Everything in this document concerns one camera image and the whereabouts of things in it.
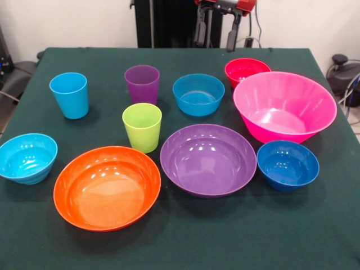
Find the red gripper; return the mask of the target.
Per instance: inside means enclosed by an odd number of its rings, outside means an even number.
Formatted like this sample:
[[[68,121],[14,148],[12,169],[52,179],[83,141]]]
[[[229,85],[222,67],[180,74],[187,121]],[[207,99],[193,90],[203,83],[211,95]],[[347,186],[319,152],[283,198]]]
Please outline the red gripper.
[[[198,5],[194,42],[197,47],[209,47],[209,8],[221,14],[233,14],[234,20],[228,33],[226,51],[234,52],[236,48],[239,24],[242,16],[249,14],[255,7],[256,0],[208,0],[195,1]]]

